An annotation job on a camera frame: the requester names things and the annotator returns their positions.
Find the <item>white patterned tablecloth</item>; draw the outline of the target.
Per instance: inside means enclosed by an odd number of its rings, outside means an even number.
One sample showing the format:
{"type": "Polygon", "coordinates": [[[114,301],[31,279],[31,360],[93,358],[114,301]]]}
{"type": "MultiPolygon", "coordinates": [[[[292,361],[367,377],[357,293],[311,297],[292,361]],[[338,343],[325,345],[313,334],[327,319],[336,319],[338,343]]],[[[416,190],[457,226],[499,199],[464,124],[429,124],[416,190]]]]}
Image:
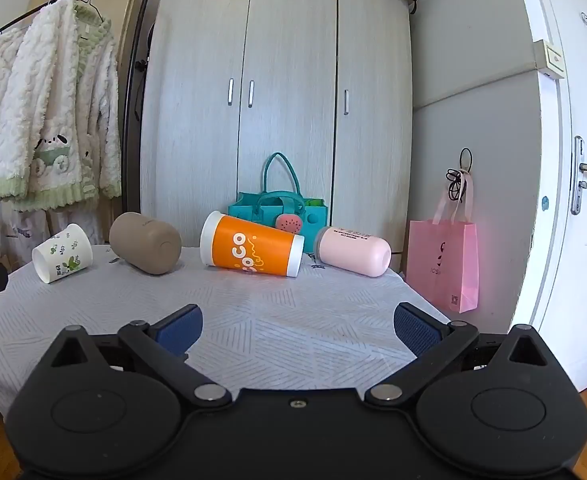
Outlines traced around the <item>white patterned tablecloth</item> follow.
{"type": "Polygon", "coordinates": [[[188,364],[231,392],[364,390],[413,359],[394,333],[401,302],[430,310],[393,272],[367,278],[304,259],[296,278],[251,276],[208,268],[195,248],[161,276],[138,271],[105,246],[95,248],[92,266],[52,284],[23,266],[0,293],[0,411],[64,327],[112,334],[187,304],[204,315],[188,364]]]}

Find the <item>pink tumbler cup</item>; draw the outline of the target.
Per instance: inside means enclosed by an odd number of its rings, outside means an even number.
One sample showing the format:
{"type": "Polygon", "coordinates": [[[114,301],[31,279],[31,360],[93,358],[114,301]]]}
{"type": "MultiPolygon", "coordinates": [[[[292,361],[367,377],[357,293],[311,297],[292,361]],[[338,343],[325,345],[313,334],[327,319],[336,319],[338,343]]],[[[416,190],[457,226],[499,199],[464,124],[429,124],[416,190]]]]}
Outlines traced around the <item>pink tumbler cup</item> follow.
{"type": "Polygon", "coordinates": [[[383,238],[329,226],[316,235],[315,256],[329,266],[379,278],[389,268],[392,250],[383,238]]]}

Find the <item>pink paper shopping bag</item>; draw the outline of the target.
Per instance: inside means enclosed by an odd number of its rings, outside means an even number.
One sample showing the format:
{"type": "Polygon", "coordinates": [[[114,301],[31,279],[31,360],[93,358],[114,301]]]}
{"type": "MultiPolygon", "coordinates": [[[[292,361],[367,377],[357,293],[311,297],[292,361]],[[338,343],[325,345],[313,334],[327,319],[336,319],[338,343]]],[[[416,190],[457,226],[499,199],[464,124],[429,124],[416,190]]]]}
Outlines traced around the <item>pink paper shopping bag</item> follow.
{"type": "Polygon", "coordinates": [[[457,175],[456,200],[443,192],[430,220],[409,222],[406,281],[438,309],[465,313],[479,304],[479,247],[472,177],[464,169],[457,175]]]}

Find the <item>grey three-door wardrobe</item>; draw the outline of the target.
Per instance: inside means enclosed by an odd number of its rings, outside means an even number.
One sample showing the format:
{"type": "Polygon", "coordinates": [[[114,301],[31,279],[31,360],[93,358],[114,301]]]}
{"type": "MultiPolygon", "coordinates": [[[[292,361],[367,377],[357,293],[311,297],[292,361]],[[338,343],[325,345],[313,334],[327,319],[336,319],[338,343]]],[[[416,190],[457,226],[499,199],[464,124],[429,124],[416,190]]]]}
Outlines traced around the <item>grey three-door wardrobe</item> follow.
{"type": "Polygon", "coordinates": [[[416,0],[160,0],[134,206],[198,243],[243,192],[300,190],[404,246],[416,0]]]}

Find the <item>orange white paper cup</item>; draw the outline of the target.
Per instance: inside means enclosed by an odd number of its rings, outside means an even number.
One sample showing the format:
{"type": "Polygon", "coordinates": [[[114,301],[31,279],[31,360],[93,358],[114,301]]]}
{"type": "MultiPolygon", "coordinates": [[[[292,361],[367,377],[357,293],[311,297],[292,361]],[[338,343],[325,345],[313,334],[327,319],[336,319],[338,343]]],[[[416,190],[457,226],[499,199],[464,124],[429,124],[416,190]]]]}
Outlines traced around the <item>orange white paper cup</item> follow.
{"type": "Polygon", "coordinates": [[[208,215],[200,234],[205,266],[296,278],[304,238],[269,226],[238,219],[220,211],[208,215]]]}

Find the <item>white fleece robe green trim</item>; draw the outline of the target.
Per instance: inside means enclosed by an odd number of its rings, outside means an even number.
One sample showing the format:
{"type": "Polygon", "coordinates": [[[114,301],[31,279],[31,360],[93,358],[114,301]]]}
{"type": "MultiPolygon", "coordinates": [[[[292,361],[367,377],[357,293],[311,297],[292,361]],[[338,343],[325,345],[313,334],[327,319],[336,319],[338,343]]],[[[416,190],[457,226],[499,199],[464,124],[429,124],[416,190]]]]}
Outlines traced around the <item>white fleece robe green trim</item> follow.
{"type": "Polygon", "coordinates": [[[0,33],[0,259],[5,232],[24,239],[20,260],[65,222],[103,241],[100,202],[121,194],[116,51],[81,0],[0,33]]]}

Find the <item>white paper cup green leaves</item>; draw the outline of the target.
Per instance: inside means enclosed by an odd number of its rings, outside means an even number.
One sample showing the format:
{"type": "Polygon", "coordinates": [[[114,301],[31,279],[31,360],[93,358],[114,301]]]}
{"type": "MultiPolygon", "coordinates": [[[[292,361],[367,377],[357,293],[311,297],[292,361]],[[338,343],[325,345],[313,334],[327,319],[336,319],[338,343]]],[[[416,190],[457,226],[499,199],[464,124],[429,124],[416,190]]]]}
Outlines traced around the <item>white paper cup green leaves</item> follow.
{"type": "Polygon", "coordinates": [[[70,223],[32,249],[32,263],[40,280],[51,284],[92,266],[92,245],[82,228],[70,223]]]}

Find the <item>teal felt handbag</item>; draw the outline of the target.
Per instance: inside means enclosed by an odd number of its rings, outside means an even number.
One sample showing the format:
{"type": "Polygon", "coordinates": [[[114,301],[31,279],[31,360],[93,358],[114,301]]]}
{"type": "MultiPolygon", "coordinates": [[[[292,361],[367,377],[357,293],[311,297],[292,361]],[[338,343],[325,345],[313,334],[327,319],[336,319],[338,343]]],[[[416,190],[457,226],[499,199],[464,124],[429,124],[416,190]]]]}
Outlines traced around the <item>teal felt handbag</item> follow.
{"type": "Polygon", "coordinates": [[[273,153],[263,168],[260,193],[240,192],[235,203],[228,206],[232,217],[268,226],[280,231],[301,235],[304,251],[313,252],[316,235],[328,226],[328,208],[322,198],[304,197],[294,166],[280,152],[273,153]],[[268,190],[269,169],[280,158],[292,177],[293,190],[268,190]]]}

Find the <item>brown tumbler cup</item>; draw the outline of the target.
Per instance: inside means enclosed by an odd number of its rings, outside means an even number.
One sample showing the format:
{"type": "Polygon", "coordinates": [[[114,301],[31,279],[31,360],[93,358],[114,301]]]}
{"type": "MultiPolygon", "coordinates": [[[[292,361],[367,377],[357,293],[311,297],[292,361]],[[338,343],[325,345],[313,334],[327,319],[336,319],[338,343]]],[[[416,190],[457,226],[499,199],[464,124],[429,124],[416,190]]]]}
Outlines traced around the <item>brown tumbler cup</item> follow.
{"type": "Polygon", "coordinates": [[[150,275],[172,272],[182,252],[182,238],[174,226],[133,211],[115,218],[109,243],[119,258],[150,275]]]}

